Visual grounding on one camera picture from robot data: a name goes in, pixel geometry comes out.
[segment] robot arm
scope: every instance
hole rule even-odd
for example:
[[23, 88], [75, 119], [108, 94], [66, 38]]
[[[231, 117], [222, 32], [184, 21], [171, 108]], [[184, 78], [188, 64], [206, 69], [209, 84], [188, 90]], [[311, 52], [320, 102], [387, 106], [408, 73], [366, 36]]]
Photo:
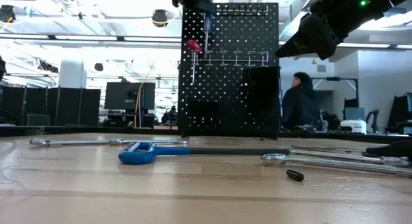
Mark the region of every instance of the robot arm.
[[322, 60], [331, 57], [338, 44], [363, 23], [379, 19], [384, 12], [406, 0], [320, 0], [301, 19], [298, 32], [276, 55], [291, 57], [317, 53]]
[[371, 124], [372, 131], [374, 133], [377, 133], [378, 132], [377, 120], [378, 120], [379, 110], [376, 109], [376, 110], [370, 111], [368, 113], [368, 115], [366, 116], [366, 120], [365, 120], [366, 123], [369, 122], [369, 119], [371, 118], [372, 115], [373, 115], [373, 120], [372, 120], [372, 124]]
[[213, 5], [212, 0], [172, 0], [172, 4], [175, 7], [178, 7], [179, 4], [181, 4], [198, 12], [216, 13], [216, 6]]

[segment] wooden table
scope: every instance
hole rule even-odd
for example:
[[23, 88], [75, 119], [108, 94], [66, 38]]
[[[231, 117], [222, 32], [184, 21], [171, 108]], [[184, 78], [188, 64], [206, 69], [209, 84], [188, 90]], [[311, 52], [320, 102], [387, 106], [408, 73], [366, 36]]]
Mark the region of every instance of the wooden table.
[[[60, 140], [175, 139], [178, 136], [73, 134]], [[410, 223], [412, 180], [303, 165], [262, 167], [258, 156], [165, 156], [122, 165], [123, 147], [30, 147], [0, 139], [2, 224]], [[365, 148], [338, 140], [192, 137], [209, 147]], [[285, 171], [305, 175], [303, 182]]]

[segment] yellow cable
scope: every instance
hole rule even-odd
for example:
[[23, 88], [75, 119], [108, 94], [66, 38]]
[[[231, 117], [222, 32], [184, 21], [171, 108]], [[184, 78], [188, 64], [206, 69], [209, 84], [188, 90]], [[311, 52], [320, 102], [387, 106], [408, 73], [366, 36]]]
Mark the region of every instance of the yellow cable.
[[5, 25], [3, 26], [3, 28], [0, 30], [0, 33], [2, 33], [3, 31], [6, 30], [8, 24], [10, 24], [10, 22], [12, 22], [12, 20], [13, 20], [13, 17], [8, 18], [6, 24], [5, 24]]
[[152, 62], [152, 66], [150, 67], [149, 73], [147, 73], [146, 78], [143, 80], [143, 82], [140, 85], [139, 90], [137, 92], [137, 100], [136, 100], [136, 108], [135, 108], [135, 129], [137, 128], [137, 123], [136, 123], [137, 115], [136, 115], [136, 113], [137, 113], [137, 109], [139, 107], [140, 94], [142, 92], [143, 84], [146, 82], [147, 78], [149, 77], [150, 72], [152, 71], [154, 64], [155, 64], [155, 61]]

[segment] man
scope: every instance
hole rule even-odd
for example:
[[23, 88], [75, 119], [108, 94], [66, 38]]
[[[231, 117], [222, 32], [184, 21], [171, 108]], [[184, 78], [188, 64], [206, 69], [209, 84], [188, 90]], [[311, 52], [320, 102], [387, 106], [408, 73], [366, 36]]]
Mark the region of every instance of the man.
[[295, 126], [313, 129], [319, 116], [312, 80], [307, 73], [294, 74], [292, 88], [282, 101], [283, 127], [291, 130]]

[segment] red screwdriver handle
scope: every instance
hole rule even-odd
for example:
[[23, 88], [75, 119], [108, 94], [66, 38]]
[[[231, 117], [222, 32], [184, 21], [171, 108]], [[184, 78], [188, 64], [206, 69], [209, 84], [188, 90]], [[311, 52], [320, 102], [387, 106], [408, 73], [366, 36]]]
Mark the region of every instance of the red screwdriver handle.
[[201, 46], [195, 40], [192, 40], [192, 39], [188, 40], [187, 46], [189, 47], [191, 51], [201, 52]]

